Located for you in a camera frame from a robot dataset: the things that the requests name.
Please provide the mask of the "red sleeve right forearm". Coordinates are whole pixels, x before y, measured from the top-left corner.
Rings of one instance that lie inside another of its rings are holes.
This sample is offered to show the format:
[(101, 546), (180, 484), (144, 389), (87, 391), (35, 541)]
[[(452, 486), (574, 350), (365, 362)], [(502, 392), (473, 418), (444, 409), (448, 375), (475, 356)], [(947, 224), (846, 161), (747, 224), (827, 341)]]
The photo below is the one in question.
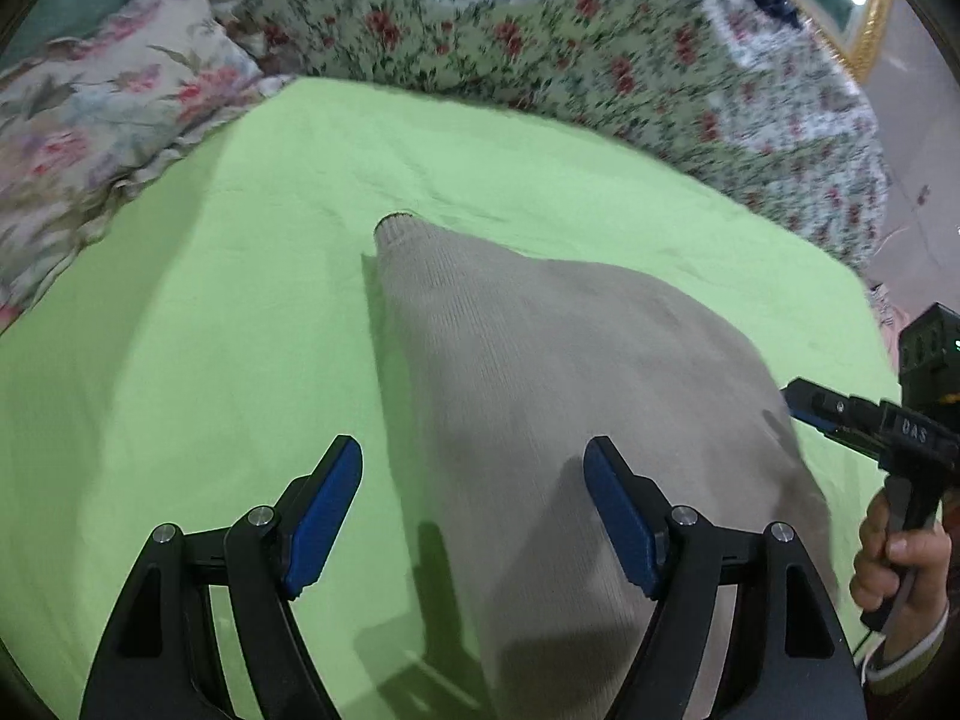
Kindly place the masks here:
[(885, 655), (887, 642), (875, 645), (859, 667), (864, 689), (873, 695), (890, 695), (918, 681), (939, 658), (946, 643), (949, 621), (950, 610), (946, 610), (929, 634), (896, 658)]

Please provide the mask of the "person's right hand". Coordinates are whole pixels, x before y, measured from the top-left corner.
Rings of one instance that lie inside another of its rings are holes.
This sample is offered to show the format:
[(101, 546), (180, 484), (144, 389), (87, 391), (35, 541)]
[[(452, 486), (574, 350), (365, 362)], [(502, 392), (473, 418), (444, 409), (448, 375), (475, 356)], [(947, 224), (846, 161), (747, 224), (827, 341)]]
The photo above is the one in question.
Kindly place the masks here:
[(913, 574), (913, 585), (885, 632), (884, 663), (898, 660), (914, 649), (946, 614), (952, 555), (952, 542), (939, 522), (926, 530), (911, 532), (892, 532), (889, 522), (889, 501), (884, 491), (878, 491), (861, 523), (861, 550), (854, 558), (850, 583), (856, 606), (862, 611), (877, 611), (900, 592), (898, 569)]

